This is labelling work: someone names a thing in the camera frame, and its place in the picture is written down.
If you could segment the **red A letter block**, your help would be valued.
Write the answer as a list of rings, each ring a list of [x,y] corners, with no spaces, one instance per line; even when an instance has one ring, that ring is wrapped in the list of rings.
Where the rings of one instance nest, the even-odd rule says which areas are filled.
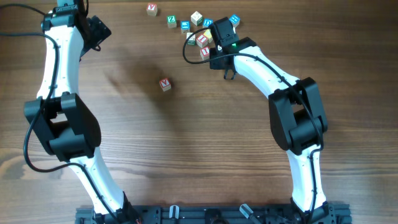
[[[159,81],[159,85],[163,91],[170,90],[172,88],[171,82],[168,78],[163,78]]]

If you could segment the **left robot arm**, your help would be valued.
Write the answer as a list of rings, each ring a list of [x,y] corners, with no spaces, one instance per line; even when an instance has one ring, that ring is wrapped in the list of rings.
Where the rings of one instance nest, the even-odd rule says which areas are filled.
[[[24,115],[45,152],[56,156],[60,167],[69,167],[79,178],[93,202],[95,223],[139,223],[141,218],[125,193],[115,183],[100,151],[98,120],[84,104],[78,91],[82,56],[111,31],[94,16],[88,2],[58,1],[44,15],[42,35],[46,38],[44,78],[34,101],[24,105]]]

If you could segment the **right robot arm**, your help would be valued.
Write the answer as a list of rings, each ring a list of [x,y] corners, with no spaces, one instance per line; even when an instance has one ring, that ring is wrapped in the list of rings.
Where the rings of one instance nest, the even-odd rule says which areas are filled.
[[[319,221],[327,215],[319,157],[328,123],[317,83],[284,72],[253,40],[240,39],[227,17],[209,28],[215,42],[210,67],[246,77],[266,96],[271,133],[289,158],[292,203],[304,223]]]

